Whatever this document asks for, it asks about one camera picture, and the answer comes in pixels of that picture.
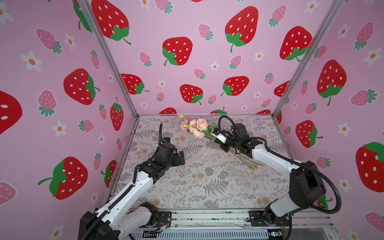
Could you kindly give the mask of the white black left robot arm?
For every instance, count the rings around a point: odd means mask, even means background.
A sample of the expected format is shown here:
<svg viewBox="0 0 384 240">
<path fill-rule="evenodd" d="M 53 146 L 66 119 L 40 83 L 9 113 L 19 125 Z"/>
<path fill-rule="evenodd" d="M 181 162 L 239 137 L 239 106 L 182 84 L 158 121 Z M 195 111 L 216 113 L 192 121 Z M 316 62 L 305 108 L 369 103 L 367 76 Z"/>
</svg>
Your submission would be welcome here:
<svg viewBox="0 0 384 240">
<path fill-rule="evenodd" d="M 136 165 L 133 179 L 107 204 L 94 213 L 86 212 L 81 220 L 80 240 L 122 240 L 142 226 L 154 226 L 158 208 L 145 202 L 131 211 L 133 204 L 171 167 L 185 164 L 183 152 L 178 152 L 170 138 L 159 136 L 154 154 Z"/>
</svg>

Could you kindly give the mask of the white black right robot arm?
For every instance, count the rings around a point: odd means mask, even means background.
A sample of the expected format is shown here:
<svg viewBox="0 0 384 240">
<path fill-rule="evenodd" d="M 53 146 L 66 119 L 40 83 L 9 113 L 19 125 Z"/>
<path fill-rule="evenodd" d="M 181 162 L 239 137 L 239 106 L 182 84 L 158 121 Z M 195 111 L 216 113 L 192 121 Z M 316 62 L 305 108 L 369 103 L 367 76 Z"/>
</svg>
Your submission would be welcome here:
<svg viewBox="0 0 384 240">
<path fill-rule="evenodd" d="M 315 173 L 314 163 L 296 162 L 274 152 L 265 139 L 250 138 L 243 124 L 232 125 L 229 132 L 215 128 L 211 135 L 224 151 L 233 148 L 270 166 L 289 180 L 288 192 L 265 207 L 264 219 L 269 225 L 276 225 L 281 218 L 295 211 L 308 209 L 326 193 L 323 179 Z"/>
</svg>

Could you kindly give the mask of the artificial pink flower bouquet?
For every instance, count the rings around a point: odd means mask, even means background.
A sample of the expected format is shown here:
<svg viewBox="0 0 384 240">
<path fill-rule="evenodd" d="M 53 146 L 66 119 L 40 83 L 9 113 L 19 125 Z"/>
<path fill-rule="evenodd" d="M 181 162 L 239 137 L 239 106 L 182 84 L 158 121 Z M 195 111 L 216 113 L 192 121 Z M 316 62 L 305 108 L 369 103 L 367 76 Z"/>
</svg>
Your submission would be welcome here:
<svg viewBox="0 0 384 240">
<path fill-rule="evenodd" d="M 212 133 L 214 132 L 214 129 L 218 129 L 219 126 L 215 122 L 209 123 L 205 119 L 190 119 L 189 117 L 185 116 L 184 114 L 178 116 L 178 118 L 181 120 L 181 130 L 186 133 L 192 133 L 195 138 L 197 139 L 203 139 L 207 138 L 211 142 L 215 143 L 217 140 Z M 261 164 L 258 164 L 252 160 L 246 159 L 246 157 L 242 157 L 240 155 L 240 152 L 236 150 L 234 147 L 225 147 L 225 152 L 231 153 L 233 156 L 238 158 L 245 166 L 252 170 L 256 170 L 257 168 L 254 166 L 261 166 Z"/>
</svg>

